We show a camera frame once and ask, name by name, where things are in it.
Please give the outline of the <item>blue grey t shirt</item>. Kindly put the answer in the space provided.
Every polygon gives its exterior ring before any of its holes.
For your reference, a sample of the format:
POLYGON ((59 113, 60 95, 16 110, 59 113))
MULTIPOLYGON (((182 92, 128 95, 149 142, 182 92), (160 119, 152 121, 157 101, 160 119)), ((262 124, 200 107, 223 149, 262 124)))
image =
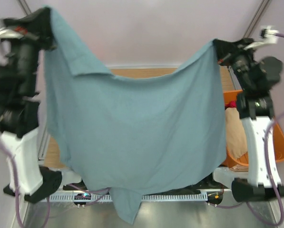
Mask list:
POLYGON ((142 197, 198 183, 226 159, 216 52, 205 44, 171 74, 113 74, 55 10, 44 55, 47 126, 63 164, 89 190, 110 189, 133 224, 142 197))

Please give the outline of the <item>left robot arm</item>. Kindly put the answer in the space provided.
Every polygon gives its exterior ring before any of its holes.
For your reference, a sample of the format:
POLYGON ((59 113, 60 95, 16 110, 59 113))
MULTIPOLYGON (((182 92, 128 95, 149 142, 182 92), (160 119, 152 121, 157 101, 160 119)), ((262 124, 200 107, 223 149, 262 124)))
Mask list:
POLYGON ((54 48, 50 15, 50 8, 42 7, 21 19, 0 19, 0 42, 10 44, 3 53, 7 63, 0 65, 0 139, 11 178, 3 191, 30 203, 49 197, 62 181, 61 172, 39 166, 39 102, 33 101, 39 52, 54 48))

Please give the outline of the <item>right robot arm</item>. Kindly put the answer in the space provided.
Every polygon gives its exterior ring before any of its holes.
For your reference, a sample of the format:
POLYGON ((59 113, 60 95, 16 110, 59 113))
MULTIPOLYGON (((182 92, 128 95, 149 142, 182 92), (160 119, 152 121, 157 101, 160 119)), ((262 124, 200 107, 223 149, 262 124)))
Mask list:
POLYGON ((204 176, 204 183, 215 188, 230 179, 228 187, 237 202, 270 201, 284 197, 284 185, 276 169, 273 127, 274 105, 270 90, 278 84, 283 62, 273 56, 254 59, 261 42, 243 38, 229 42, 214 39, 217 62, 231 67, 242 91, 236 96, 236 108, 245 130, 248 147, 248 174, 239 177, 233 171, 216 169, 204 176))

